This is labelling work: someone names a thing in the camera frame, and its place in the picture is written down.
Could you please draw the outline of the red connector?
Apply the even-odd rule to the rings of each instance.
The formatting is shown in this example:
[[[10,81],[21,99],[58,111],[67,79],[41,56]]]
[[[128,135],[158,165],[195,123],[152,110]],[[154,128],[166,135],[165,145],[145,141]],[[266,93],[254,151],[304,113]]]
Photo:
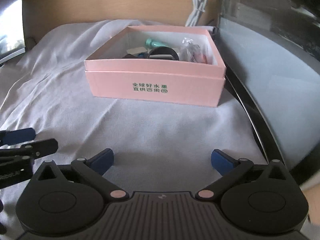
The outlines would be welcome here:
[[[207,64],[206,55],[202,52],[200,46],[195,44],[192,39],[184,38],[179,55],[180,61]]]

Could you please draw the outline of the black funnel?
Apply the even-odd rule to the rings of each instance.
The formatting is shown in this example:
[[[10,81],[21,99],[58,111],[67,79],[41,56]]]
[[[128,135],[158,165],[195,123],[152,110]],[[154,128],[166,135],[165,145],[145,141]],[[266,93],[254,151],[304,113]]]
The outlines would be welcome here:
[[[173,60],[173,61],[180,60],[176,51],[174,51],[172,48],[169,48],[169,47],[153,48],[148,54],[148,59]]]

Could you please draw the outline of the teal plastic funnel tool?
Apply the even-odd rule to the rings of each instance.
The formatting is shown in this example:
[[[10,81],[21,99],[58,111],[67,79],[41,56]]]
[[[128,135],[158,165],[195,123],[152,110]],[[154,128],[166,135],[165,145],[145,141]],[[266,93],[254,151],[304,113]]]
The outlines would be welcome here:
[[[145,42],[147,48],[153,49],[158,47],[166,47],[167,45],[161,41],[154,40],[152,38],[148,38]]]

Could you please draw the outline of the pink blue tube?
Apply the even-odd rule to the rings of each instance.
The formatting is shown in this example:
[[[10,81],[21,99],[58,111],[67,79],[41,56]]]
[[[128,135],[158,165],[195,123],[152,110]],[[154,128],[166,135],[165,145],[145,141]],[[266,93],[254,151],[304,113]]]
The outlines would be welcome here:
[[[149,53],[148,52],[138,53],[135,55],[135,57],[137,57],[139,59],[148,59]]]

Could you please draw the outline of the grey cloth table cover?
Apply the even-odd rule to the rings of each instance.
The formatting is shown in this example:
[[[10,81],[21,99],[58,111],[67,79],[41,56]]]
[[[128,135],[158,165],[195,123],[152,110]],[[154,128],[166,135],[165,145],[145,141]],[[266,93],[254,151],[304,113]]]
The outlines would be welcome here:
[[[84,60],[138,20],[61,25],[29,52],[1,67],[1,129],[31,127],[54,138],[57,164],[114,151],[105,178],[127,192],[196,192],[219,178],[214,149],[264,164],[252,126],[226,90],[216,108],[97,98]]]

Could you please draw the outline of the curved monitor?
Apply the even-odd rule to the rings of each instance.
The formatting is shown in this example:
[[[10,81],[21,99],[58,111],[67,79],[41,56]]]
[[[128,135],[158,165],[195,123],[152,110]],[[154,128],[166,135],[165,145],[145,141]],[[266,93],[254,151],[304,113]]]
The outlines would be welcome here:
[[[1,64],[25,53],[22,0],[1,0]]]

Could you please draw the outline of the pink cardboard box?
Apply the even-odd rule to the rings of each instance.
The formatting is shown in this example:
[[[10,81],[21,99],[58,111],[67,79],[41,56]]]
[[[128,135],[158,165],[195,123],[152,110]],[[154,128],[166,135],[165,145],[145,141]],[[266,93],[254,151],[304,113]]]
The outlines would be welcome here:
[[[216,107],[225,85],[226,67],[210,28],[169,25],[129,26],[85,59],[85,73],[94,96]],[[181,49],[191,40],[203,63],[186,60],[128,59],[128,50],[142,48],[148,38]]]

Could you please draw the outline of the glass panel computer case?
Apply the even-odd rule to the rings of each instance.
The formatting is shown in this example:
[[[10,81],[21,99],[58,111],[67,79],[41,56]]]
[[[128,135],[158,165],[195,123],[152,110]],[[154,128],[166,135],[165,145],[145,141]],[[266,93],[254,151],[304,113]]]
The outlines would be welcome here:
[[[317,185],[319,0],[219,0],[217,39],[299,185]]]

